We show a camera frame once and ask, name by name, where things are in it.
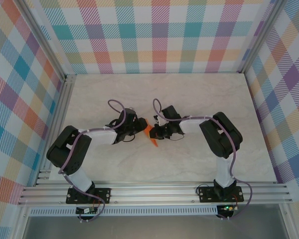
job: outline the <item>plaid wallpaper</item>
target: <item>plaid wallpaper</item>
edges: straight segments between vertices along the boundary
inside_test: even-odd
[[[0,0],[0,239],[35,176],[60,86],[13,1]]]
[[[27,2],[65,72],[92,74],[236,72],[267,19],[259,10],[274,0]]]
[[[299,0],[289,0],[247,81],[277,180],[299,213]]]

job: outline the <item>white marble surface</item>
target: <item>white marble surface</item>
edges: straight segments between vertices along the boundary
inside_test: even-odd
[[[234,174],[248,181],[276,181],[248,87],[242,74],[78,75],[64,125],[104,126],[118,117],[107,105],[116,99],[153,125],[152,100],[174,105],[181,116],[223,111],[243,136]],[[100,181],[212,181],[216,156],[202,133],[179,141],[158,140],[143,132],[132,142],[90,148],[82,167]],[[59,179],[54,169],[50,179]]]

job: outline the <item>perforated metal strip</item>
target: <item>perforated metal strip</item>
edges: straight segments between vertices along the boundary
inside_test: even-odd
[[[75,214],[75,207],[35,207],[31,209],[30,217],[71,217]],[[215,215],[217,206],[134,206],[134,207],[106,207],[102,216],[189,216]]]

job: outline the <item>plaid backdrop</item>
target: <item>plaid backdrop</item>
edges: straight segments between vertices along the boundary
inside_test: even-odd
[[[61,81],[12,0],[0,0],[0,239],[30,186]]]
[[[34,1],[28,5],[65,72],[75,74],[236,72],[274,2],[39,0],[42,17]],[[268,11],[256,19],[264,4]]]
[[[247,81],[279,182],[299,214],[299,0],[289,0]]]

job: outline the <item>orange object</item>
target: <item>orange object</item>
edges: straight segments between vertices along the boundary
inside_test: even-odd
[[[146,123],[148,123],[148,126],[146,127],[146,129],[144,129],[144,133],[149,137],[149,139],[151,140],[151,142],[156,146],[156,147],[158,147],[158,144],[157,144],[157,142],[156,142],[156,139],[154,139],[154,138],[150,138],[150,130],[153,128],[153,126],[151,126],[150,124],[149,124],[149,122],[148,122],[148,120],[147,119],[145,119],[146,120]]]

